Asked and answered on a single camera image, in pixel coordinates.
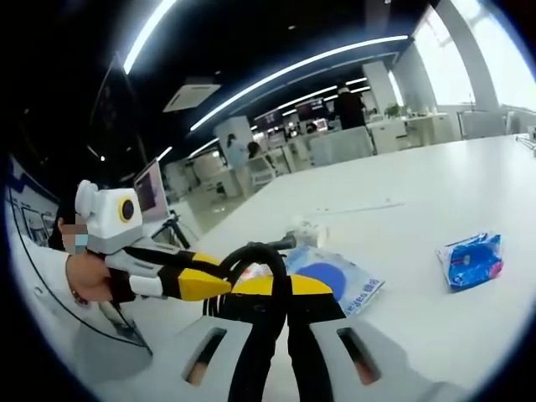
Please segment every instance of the ceiling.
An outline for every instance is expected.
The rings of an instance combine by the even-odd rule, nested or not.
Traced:
[[[61,193],[82,178],[114,184],[143,167],[131,132],[95,132],[90,115],[112,57],[125,59],[160,1],[39,2],[26,25],[19,27],[14,153],[52,191]],[[127,114],[139,126],[149,160],[170,145],[173,150],[166,159],[184,157],[211,139],[214,125],[241,106],[237,113],[253,121],[337,79],[361,77],[360,63],[349,63],[352,60],[387,54],[382,57],[391,63],[408,41],[355,49],[304,66],[189,133],[193,123],[221,102],[281,68],[346,44],[411,34],[427,5],[426,0],[177,0],[128,75],[125,91],[135,107]],[[336,64],[343,65],[311,75]],[[289,84],[305,75],[311,76]],[[162,113],[192,77],[212,80],[221,88],[194,109]],[[106,154],[106,161],[88,145]]]

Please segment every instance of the snack package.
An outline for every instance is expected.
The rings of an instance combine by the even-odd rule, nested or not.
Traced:
[[[501,235],[477,234],[437,250],[446,281],[453,291],[463,291],[489,281],[503,268]]]
[[[289,254],[286,269],[289,274],[318,279],[331,287],[347,317],[361,312],[384,284],[384,281],[373,278],[367,271],[342,256],[307,245],[298,247]]]

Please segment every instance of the white sleeve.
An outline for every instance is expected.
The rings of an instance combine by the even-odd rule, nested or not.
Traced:
[[[56,300],[50,300],[53,297],[49,294],[48,287],[65,307],[82,318],[89,310],[76,302],[70,290],[65,266],[69,254],[64,251],[39,247],[24,235],[22,238],[23,242],[18,232],[10,234],[12,265],[15,276],[19,279],[18,283],[23,288],[23,293],[28,297],[31,297],[30,295],[33,293],[44,304],[61,309]]]

